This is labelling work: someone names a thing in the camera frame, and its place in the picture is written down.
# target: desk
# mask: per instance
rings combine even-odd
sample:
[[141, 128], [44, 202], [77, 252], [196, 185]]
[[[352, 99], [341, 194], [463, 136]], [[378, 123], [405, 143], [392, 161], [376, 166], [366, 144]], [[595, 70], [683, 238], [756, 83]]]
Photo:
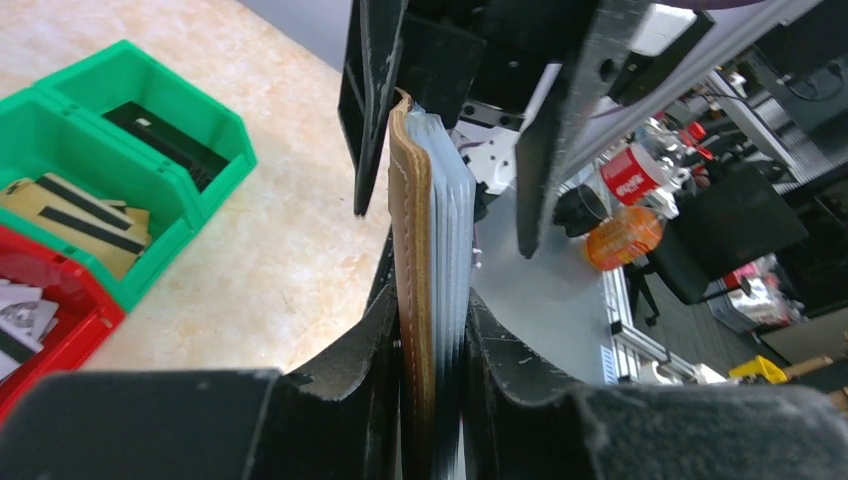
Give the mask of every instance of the desk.
[[127, 38], [240, 114], [259, 158], [86, 368], [291, 370], [359, 320], [389, 226], [386, 178], [354, 218], [337, 72], [229, 0], [0, 11], [0, 96]]

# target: bolt hole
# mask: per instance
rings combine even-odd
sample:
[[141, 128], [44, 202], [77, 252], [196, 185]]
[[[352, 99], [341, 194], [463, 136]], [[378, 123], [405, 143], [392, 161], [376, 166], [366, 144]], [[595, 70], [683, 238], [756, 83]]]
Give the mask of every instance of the bolt hole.
[[598, 69], [598, 75], [600, 75], [601, 81], [604, 83], [610, 81], [614, 74], [615, 62], [613, 62], [611, 58], [604, 60], [604, 62], [601, 63], [601, 68]]

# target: chair backrest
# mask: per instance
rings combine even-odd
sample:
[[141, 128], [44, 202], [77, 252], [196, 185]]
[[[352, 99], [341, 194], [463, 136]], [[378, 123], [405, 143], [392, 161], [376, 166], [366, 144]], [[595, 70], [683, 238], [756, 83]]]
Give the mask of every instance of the chair backrest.
[[750, 165], [685, 201], [680, 212], [666, 228], [710, 280], [807, 236], [792, 208]]

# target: red label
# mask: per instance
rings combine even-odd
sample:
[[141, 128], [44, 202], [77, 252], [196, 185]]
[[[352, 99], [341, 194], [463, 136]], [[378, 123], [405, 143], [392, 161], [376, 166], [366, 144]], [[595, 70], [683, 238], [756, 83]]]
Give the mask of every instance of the red label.
[[601, 166], [601, 178], [615, 198], [625, 205], [633, 205], [660, 186], [639, 165], [630, 147]]

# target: stack of bags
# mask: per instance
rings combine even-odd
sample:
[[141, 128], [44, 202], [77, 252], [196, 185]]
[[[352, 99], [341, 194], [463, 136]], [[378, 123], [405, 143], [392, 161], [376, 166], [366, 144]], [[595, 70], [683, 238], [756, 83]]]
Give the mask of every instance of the stack of bags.
[[100, 200], [54, 173], [0, 192], [0, 206], [100, 260], [120, 280], [151, 242], [150, 212]]
[[59, 305], [41, 294], [40, 288], [0, 279], [0, 378], [40, 352], [57, 323]]

